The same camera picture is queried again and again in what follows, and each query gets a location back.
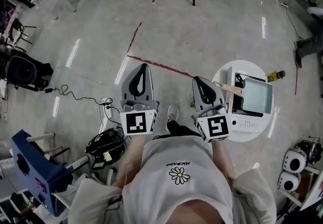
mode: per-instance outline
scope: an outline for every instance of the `black device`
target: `black device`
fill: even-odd
[[[121,127],[110,128],[95,136],[86,146],[85,153],[94,157],[93,170],[103,169],[106,165],[117,162],[126,151],[126,139]],[[106,161],[104,153],[109,152],[110,161]]]

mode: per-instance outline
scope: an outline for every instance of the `yellow object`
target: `yellow object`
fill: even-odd
[[[272,81],[277,81],[279,79],[282,79],[285,77],[285,71],[280,71],[280,72],[272,72],[270,74],[267,74],[267,81],[272,82]]]
[[[103,153],[103,156],[104,156],[104,159],[106,160],[106,161],[111,161],[112,160],[112,158],[111,158],[111,156],[110,156],[110,153],[107,151],[107,152],[105,152],[105,153]]]

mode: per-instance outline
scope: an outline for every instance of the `daisy print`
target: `daisy print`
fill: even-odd
[[[183,167],[181,167],[180,169],[178,167],[171,169],[169,174],[172,176],[172,179],[175,180],[176,185],[184,184],[190,179],[189,175],[184,174]]]

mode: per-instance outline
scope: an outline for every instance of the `jeans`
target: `jeans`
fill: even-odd
[[[169,134],[157,136],[155,139],[168,138],[173,136],[199,136],[201,135],[197,132],[192,131],[186,126],[179,125],[175,120],[171,120],[167,123],[167,128],[169,130]]]
[[[297,41],[298,53],[304,57],[312,53],[319,53],[323,50],[323,32],[310,38]]]

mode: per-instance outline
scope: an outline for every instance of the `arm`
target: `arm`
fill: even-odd
[[[229,185],[232,186],[236,178],[236,173],[229,153],[223,142],[212,143],[213,161],[217,168],[228,179]]]
[[[143,135],[133,136],[125,158],[120,165],[117,180],[112,186],[123,189],[125,185],[135,178],[141,167],[145,140],[145,136]]]

